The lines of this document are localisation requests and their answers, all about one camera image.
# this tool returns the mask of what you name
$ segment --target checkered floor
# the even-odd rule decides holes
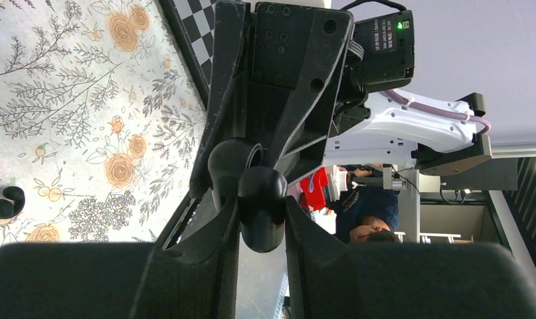
[[[217,0],[173,0],[173,2],[191,42],[193,54],[203,70],[207,84],[210,84],[215,34],[213,9]]]

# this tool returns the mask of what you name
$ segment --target person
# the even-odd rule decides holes
[[[345,165],[357,177],[369,177],[371,171],[358,165]],[[358,186],[340,193],[340,199],[327,204],[336,214],[335,236],[344,243],[398,242],[393,233],[399,224],[397,192],[381,187]]]

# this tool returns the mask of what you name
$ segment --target black control box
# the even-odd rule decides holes
[[[414,74],[412,11],[357,21],[352,40],[363,47],[363,60],[348,65],[346,71],[368,92],[380,90],[371,87],[384,83],[401,81],[404,86],[410,82]]]

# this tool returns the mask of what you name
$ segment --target white wall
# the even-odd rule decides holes
[[[339,9],[351,0],[333,0]],[[397,0],[414,14],[409,92],[443,100],[485,96],[494,144],[536,142],[536,0]],[[356,20],[393,12],[377,3]]]
[[[418,190],[421,193],[440,193],[440,176],[429,176],[419,174],[420,185]]]
[[[458,234],[478,241],[483,227],[484,206],[421,205],[420,232]]]
[[[489,193],[510,244],[510,249],[520,266],[522,266],[524,273],[528,276],[532,289],[536,291],[536,268],[506,200],[501,191],[489,191]]]

